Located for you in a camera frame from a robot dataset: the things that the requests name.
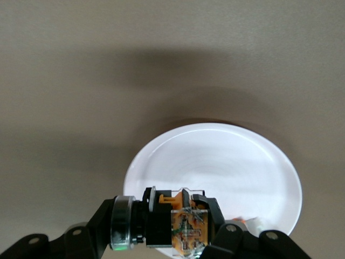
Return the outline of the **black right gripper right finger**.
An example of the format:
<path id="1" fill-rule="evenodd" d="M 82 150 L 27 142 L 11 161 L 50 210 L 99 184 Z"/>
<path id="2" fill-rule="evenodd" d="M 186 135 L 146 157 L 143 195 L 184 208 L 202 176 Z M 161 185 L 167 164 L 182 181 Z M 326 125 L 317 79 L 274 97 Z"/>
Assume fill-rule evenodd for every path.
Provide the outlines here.
<path id="1" fill-rule="evenodd" d="M 192 200 L 210 213 L 210 242 L 200 258 L 310 258 L 287 234 L 264 230 L 258 237 L 239 221 L 225 221 L 215 198 L 194 194 Z"/>

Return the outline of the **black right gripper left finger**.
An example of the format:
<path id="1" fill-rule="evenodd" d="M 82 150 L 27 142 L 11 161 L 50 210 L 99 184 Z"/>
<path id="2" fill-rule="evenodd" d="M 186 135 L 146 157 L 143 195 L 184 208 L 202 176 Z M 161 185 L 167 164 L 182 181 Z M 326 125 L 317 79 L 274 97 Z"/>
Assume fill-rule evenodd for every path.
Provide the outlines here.
<path id="1" fill-rule="evenodd" d="M 110 243 L 111 212 L 115 199 L 104 200 L 92 218 L 50 240 L 30 234 L 1 253 L 1 258 L 102 258 Z"/>

